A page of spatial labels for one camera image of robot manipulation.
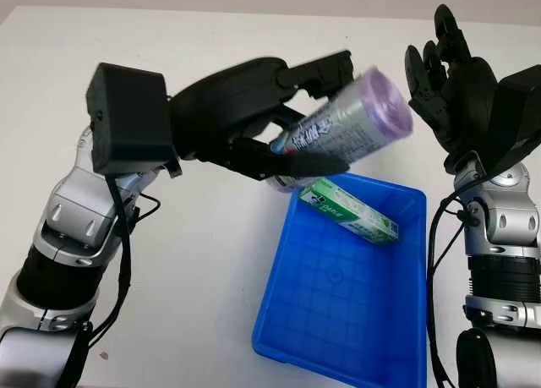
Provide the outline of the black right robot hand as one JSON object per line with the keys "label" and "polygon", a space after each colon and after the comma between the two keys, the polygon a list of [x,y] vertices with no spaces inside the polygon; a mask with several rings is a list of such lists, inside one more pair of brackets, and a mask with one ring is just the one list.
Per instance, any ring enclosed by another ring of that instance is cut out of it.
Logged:
{"label": "black right robot hand", "polygon": [[445,4],[435,10],[434,29],[437,41],[427,41],[421,52],[407,47],[408,104],[452,161],[475,150],[478,137],[486,134],[497,80],[483,58],[471,55]]}

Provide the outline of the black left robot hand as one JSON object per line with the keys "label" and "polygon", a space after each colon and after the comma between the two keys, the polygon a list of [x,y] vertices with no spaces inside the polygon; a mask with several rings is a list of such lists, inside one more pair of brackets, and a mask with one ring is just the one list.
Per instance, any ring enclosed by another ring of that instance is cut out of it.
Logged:
{"label": "black left robot hand", "polygon": [[352,83],[352,71],[349,51],[295,67],[278,57],[259,57],[224,69],[169,100],[172,143],[183,160],[210,162],[257,181],[346,172],[349,165],[340,157],[278,154],[256,137],[271,123],[290,129],[303,119],[287,106],[299,90],[330,99]]}

